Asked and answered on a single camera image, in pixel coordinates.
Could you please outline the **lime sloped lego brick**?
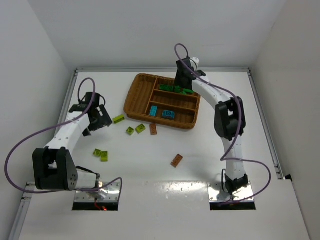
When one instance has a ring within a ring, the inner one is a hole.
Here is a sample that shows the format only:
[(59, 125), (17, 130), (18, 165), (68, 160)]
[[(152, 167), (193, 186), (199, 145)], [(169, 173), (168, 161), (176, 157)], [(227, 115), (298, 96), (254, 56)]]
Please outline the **lime sloped lego brick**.
[(138, 126), (135, 128), (135, 131), (136, 131), (138, 134), (142, 133), (142, 132), (145, 131), (145, 130), (146, 130), (146, 127), (145, 127), (143, 124), (140, 124), (140, 125), (138, 125)]

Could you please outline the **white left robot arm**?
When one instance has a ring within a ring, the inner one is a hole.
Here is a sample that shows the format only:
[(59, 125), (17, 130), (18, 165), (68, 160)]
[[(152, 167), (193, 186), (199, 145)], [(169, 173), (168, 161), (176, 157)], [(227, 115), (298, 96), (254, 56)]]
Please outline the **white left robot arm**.
[(76, 167), (72, 154), (81, 137), (88, 137), (92, 132), (112, 124), (105, 103), (105, 98), (100, 94), (87, 92), (70, 108), (54, 138), (45, 147), (34, 150), (33, 172), (38, 190), (96, 190), (100, 175)]

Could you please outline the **lime long lego brick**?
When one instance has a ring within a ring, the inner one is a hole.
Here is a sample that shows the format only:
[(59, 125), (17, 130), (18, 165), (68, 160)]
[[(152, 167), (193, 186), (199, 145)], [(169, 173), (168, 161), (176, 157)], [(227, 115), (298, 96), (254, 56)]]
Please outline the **lime long lego brick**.
[(118, 115), (118, 116), (116, 116), (116, 117), (114, 117), (114, 118), (112, 119), (112, 121), (113, 121), (114, 124), (118, 124), (118, 123), (120, 123), (120, 122), (122, 122), (122, 121), (124, 121), (124, 120), (125, 120), (125, 116), (124, 116), (123, 114)]

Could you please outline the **brown lego brick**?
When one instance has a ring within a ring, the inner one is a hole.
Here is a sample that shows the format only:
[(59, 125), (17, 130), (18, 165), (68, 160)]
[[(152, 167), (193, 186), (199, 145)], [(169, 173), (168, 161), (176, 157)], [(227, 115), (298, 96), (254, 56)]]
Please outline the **brown lego brick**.
[(158, 132), (157, 132), (157, 126), (156, 126), (155, 123), (150, 124), (150, 125), (149, 125), (149, 129), (150, 129), (150, 135), (151, 135), (151, 136), (155, 136), (155, 135), (158, 134)]

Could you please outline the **green long lego brick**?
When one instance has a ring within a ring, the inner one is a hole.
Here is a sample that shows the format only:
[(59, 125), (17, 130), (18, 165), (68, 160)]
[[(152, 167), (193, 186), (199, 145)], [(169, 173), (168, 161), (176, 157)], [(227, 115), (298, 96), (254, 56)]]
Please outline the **green long lego brick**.
[(174, 92), (175, 93), (181, 93), (183, 89), (180, 86), (174, 86)]

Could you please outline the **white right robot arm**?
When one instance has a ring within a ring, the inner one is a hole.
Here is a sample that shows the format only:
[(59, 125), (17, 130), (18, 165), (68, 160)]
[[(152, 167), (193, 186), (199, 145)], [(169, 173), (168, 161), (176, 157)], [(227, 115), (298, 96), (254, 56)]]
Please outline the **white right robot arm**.
[(222, 189), (232, 194), (248, 185), (248, 175), (242, 162), (242, 134), (246, 126), (243, 101), (227, 89), (209, 82), (206, 74), (195, 71), (198, 60), (186, 57), (176, 62), (174, 84), (204, 98), (214, 110), (214, 129), (221, 138), (226, 162)]

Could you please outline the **cyan patterned round lego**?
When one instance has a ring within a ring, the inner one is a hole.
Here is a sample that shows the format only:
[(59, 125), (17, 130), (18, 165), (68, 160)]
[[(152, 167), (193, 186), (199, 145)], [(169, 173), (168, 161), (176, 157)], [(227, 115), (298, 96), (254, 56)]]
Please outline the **cyan patterned round lego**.
[(161, 117), (163, 119), (174, 120), (175, 119), (175, 112), (171, 111), (171, 110), (164, 110), (162, 112)]

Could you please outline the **green lego plate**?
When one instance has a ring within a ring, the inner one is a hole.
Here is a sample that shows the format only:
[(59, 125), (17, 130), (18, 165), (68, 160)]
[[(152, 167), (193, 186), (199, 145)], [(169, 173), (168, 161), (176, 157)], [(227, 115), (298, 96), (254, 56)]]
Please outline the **green lego plate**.
[(184, 91), (186, 94), (193, 94), (193, 93), (194, 93), (193, 90), (191, 90), (191, 89), (186, 89), (186, 88), (184, 88), (183, 91)]

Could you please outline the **green shiny lego brick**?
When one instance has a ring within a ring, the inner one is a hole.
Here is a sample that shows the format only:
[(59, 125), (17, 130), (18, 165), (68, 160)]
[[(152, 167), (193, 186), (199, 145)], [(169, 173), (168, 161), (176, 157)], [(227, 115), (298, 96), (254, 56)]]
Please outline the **green shiny lego brick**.
[(169, 85), (161, 84), (161, 85), (159, 86), (159, 90), (161, 90), (161, 91), (168, 91), (169, 87), (170, 87)]

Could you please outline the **lime square lego brick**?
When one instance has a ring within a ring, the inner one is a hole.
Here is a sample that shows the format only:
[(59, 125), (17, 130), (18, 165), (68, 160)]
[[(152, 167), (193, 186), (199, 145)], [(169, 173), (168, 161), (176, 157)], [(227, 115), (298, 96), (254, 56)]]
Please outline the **lime square lego brick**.
[(129, 126), (129, 127), (127, 128), (127, 130), (126, 130), (126, 133), (127, 133), (128, 135), (130, 135), (130, 136), (131, 136), (134, 132), (135, 132), (135, 129), (132, 128), (132, 127), (130, 127), (130, 126)]

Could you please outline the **cyan long lego brick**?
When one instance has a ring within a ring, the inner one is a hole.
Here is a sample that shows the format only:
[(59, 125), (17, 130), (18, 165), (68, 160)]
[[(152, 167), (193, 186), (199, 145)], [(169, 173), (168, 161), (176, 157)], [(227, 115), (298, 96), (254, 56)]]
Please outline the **cyan long lego brick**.
[(149, 115), (155, 117), (157, 115), (158, 107), (156, 105), (152, 105), (149, 111)]

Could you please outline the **dark green lego block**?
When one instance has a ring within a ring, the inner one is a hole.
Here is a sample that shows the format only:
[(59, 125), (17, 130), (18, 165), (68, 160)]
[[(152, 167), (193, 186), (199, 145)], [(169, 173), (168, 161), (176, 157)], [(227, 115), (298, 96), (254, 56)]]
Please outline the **dark green lego block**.
[(170, 85), (169, 85), (169, 86), (167, 87), (167, 91), (168, 91), (168, 92), (173, 92), (173, 93), (175, 93), (175, 92), (176, 92), (176, 88), (175, 88), (175, 86), (170, 86)]

